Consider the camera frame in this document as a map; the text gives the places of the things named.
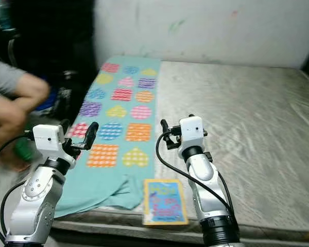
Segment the blue yellow children's book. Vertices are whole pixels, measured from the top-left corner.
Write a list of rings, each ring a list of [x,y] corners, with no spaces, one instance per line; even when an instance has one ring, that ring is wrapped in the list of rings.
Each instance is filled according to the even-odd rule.
[[[145,179],[143,224],[188,224],[183,186],[179,179]]]

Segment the black bottle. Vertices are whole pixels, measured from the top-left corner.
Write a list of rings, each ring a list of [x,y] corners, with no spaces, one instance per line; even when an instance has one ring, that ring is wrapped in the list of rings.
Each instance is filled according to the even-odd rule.
[[[61,80],[58,84],[58,108],[57,116],[60,119],[75,120],[80,107],[80,97],[82,94],[82,81],[79,72],[76,70],[65,70],[62,72]]]

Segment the teal blanket with colourful shapes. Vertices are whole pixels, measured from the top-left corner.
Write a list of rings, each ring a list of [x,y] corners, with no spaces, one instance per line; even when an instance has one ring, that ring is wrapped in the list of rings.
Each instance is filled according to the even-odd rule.
[[[79,142],[96,122],[96,139],[66,174],[57,217],[140,205],[144,181],[155,173],[160,68],[160,59],[147,57],[115,56],[102,65],[67,133]]]

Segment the person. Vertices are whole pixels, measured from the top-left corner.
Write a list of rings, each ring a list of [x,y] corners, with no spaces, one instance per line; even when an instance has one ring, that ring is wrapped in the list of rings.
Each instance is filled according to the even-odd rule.
[[[0,62],[0,146],[23,133],[27,117],[49,96],[49,85]]]

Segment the white quilted mattress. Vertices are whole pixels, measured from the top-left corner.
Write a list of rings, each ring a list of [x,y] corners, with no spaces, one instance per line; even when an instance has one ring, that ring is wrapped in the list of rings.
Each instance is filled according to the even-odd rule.
[[[227,181],[241,241],[251,247],[309,247],[309,79],[299,70],[163,62],[156,116],[175,125],[195,114]],[[151,179],[178,175],[157,160]],[[58,217],[54,228],[86,234],[201,244],[192,190],[188,224],[144,225],[143,204],[98,207]]]

